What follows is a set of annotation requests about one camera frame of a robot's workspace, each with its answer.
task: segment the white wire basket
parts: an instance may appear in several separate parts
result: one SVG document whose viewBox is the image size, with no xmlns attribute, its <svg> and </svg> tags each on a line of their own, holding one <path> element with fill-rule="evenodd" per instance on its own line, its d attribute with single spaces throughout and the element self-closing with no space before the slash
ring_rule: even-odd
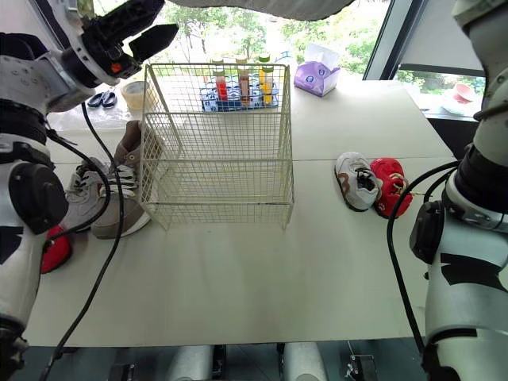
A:
<svg viewBox="0 0 508 381">
<path fill-rule="evenodd" d="M 286 228 L 294 204 L 290 78 L 287 66 L 269 65 L 269 87 L 260 84 L 260 65 L 241 65 L 248 93 L 236 64 L 147 65 L 140 204 L 165 229 L 189 222 Z M 214 89 L 219 66 L 227 100 Z"/>
</svg>

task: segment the gray sneaker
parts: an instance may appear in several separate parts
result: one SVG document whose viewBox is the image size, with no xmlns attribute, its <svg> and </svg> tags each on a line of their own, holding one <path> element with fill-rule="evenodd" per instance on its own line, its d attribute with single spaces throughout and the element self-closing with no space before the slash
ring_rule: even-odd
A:
<svg viewBox="0 0 508 381">
<path fill-rule="evenodd" d="M 95 165 L 106 173 L 106 167 L 98 159 L 91 157 Z M 72 174 L 66 189 L 66 199 L 69 203 L 67 214 L 61 225 L 64 229 L 74 228 L 93 217 L 100 209 L 101 176 L 83 161 Z"/>
<path fill-rule="evenodd" d="M 121 236 L 136 232 L 148 224 L 150 217 L 138 203 L 138 173 L 141 158 L 141 122 L 129 121 L 125 127 L 125 134 L 117 146 L 114 161 L 120 176 L 121 189 L 124 195 L 124 221 Z M 112 171 L 108 174 L 111 187 L 111 201 L 104 214 L 95 221 L 92 233 L 101 239 L 115 238 L 118 231 L 120 202 L 118 199 L 118 185 Z M 101 198 L 106 196 L 106 190 L 101 189 Z"/>
</svg>

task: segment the scissors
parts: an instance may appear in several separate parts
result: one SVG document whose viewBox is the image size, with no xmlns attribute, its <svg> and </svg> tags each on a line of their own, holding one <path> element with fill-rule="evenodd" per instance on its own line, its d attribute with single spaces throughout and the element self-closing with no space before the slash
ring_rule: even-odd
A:
<svg viewBox="0 0 508 381">
<path fill-rule="evenodd" d="M 114 88 L 104 91 L 102 93 L 98 93 L 94 95 L 90 101 L 88 101 L 87 105 L 89 107 L 104 107 L 105 109 L 110 109 L 117 104 L 117 96 L 114 93 Z"/>
</svg>

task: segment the window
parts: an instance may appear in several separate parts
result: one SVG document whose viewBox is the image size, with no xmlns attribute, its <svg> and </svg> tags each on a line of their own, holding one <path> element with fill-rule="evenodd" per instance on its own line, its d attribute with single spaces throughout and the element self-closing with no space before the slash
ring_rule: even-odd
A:
<svg viewBox="0 0 508 381">
<path fill-rule="evenodd" d="M 427 116 L 472 117 L 481 109 L 484 77 L 399 70 L 394 79 Z"/>
<path fill-rule="evenodd" d="M 104 14 L 122 3 L 94 0 L 94 11 Z M 340 53 L 341 82 L 361 80 L 389 5 L 390 0 L 355 0 L 325 20 L 295 21 L 239 8 L 186 8 L 167 2 L 156 23 L 175 22 L 179 34 L 150 61 L 209 62 L 220 56 L 233 62 L 239 55 L 255 61 L 269 52 L 272 60 L 296 68 L 307 44 L 315 42 Z"/>
</svg>

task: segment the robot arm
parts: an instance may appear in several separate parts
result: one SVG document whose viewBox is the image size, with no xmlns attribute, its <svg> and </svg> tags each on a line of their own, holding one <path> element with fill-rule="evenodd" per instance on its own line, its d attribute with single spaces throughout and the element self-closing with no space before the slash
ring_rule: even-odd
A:
<svg viewBox="0 0 508 381">
<path fill-rule="evenodd" d="M 460 0 L 453 13 L 487 87 L 471 149 L 411 234 L 429 264 L 423 367 L 432 381 L 497 381 L 508 375 L 508 291 L 498 278 L 508 263 L 508 1 Z"/>
<path fill-rule="evenodd" d="M 67 212 L 67 201 L 45 147 L 45 117 L 69 110 L 141 69 L 166 48 L 177 25 L 156 25 L 164 0 L 130 0 L 103 17 L 81 18 L 75 1 L 52 10 L 71 46 L 52 52 L 35 36 L 0 33 L 0 379 L 22 365 L 21 335 L 37 295 L 45 232 Z"/>
</svg>

